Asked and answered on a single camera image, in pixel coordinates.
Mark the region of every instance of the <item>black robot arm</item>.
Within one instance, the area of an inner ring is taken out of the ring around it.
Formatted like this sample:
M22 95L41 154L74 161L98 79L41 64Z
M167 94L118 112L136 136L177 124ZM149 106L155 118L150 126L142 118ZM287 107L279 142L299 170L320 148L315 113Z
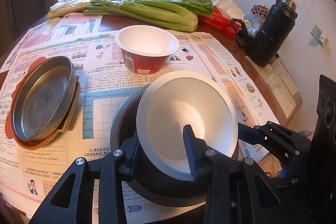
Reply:
M272 223L304 223L306 201L301 193L305 192L305 161L310 148L307 138L271 122L254 128L239 124L239 139L263 145L286 165L285 178L269 178L252 158L237 161L208 147L204 140L195 138L191 126L185 127L184 134L189 136L195 155L195 179L209 185L204 224L261 224L275 215ZM76 159L30 223L91 224L93 186L95 179L100 179L99 223L126 224L121 183L134 178L141 152L135 133L102 159Z

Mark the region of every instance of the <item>paper cup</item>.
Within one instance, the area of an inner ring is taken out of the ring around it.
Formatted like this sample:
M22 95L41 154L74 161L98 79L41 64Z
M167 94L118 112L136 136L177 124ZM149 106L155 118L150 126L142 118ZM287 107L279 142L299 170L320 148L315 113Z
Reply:
M145 25L121 29L115 42L121 48L126 67L139 74L157 73L180 46L166 30Z
M143 94L136 116L137 133L147 157L160 171L192 181L182 134L186 124L191 124L197 138L232 156L238 125L227 94L199 73L167 73Z

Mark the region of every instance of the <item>black pot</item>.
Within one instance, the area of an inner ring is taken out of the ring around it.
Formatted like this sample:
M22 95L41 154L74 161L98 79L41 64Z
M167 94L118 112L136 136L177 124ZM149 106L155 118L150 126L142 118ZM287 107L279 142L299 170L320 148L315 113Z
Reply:
M146 85L125 100L119 108L111 128L111 150L120 148L126 138L131 138L137 128L137 109ZM238 157L238 145L232 158ZM140 166L132 182L127 184L140 196L163 206L188 207L206 199L208 184L172 178L157 169L142 153Z

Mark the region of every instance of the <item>plastic bag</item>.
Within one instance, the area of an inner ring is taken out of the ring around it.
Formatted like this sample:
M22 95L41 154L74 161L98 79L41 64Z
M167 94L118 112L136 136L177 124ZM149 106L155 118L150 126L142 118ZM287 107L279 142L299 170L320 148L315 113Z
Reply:
M47 17L52 19L70 12L83 10L90 4L90 1L91 0L58 0L56 4L50 7Z

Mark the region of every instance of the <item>table grid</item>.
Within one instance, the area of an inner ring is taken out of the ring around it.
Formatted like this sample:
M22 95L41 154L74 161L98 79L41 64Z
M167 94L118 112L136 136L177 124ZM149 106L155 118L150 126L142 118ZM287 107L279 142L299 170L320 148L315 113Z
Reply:
M138 88L119 88L84 94L83 139L109 138L121 104Z

